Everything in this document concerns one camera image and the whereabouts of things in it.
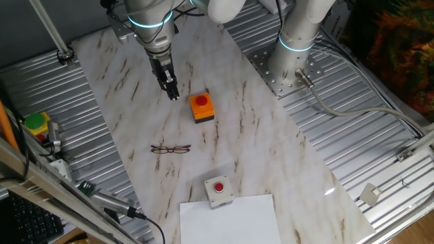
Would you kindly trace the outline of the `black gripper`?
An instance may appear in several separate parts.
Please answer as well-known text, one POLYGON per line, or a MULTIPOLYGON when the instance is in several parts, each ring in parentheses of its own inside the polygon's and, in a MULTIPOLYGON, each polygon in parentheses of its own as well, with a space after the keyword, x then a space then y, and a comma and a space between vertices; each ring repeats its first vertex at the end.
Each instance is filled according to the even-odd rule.
POLYGON ((146 54, 149 56, 153 74, 156 76, 160 88, 166 92, 170 100, 179 99, 177 79, 171 72, 171 68, 173 68, 171 47, 146 49, 146 54))

